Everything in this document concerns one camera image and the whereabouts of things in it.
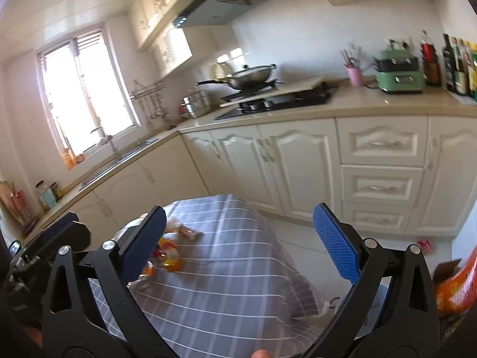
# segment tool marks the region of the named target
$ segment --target blue gripper pad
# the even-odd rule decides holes
[[[340,276],[356,284],[361,274],[358,268],[358,255],[338,226],[338,222],[322,205],[316,206],[313,211],[313,226]]]
[[[156,206],[139,226],[130,227],[127,229],[128,232],[123,234],[118,241],[119,254],[122,256],[119,272],[121,283],[126,285],[130,281],[137,280],[157,241],[164,234],[167,222],[165,211],[162,207]]]

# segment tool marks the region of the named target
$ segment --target green appliance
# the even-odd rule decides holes
[[[424,74],[419,60],[409,50],[396,50],[391,43],[374,59],[378,87],[386,93],[421,93]]]

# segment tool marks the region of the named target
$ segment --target faucet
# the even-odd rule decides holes
[[[109,143],[111,145],[111,149],[113,150],[113,155],[114,155],[114,161],[115,163],[119,163],[121,161],[121,154],[119,153],[119,150],[118,148],[114,145],[113,143],[113,136],[111,135],[107,135],[105,132],[104,132],[104,128],[102,125],[99,125],[97,126],[95,129],[93,129],[90,134],[94,133],[94,132],[97,132],[97,131],[101,131],[102,133],[100,133],[100,135],[102,135],[103,137],[101,137],[101,140],[99,141],[100,144],[106,144],[106,143]]]

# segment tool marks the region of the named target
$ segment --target kitchen sink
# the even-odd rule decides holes
[[[151,145],[152,143],[155,143],[159,139],[153,138],[149,140],[143,140],[143,141],[138,141],[137,145],[131,149],[130,151],[121,154],[121,160],[119,161],[110,161],[109,163],[106,163],[104,166],[102,166],[99,170],[95,171],[92,175],[87,177],[83,182],[81,183],[81,188],[80,190],[84,189],[87,185],[91,184],[92,182],[96,181],[100,177],[102,177],[106,172],[109,172],[113,169],[115,169],[118,165],[124,163],[126,160],[137,154],[139,151],[142,151],[144,148],[147,146]]]

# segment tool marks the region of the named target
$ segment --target wok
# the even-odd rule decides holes
[[[235,90],[246,90],[257,83],[263,83],[270,78],[271,72],[277,68],[276,64],[269,66],[258,66],[249,68],[248,65],[243,66],[242,71],[227,75],[222,79],[214,79],[210,81],[198,82],[197,85],[207,85],[209,83],[218,83],[222,85],[229,85]]]

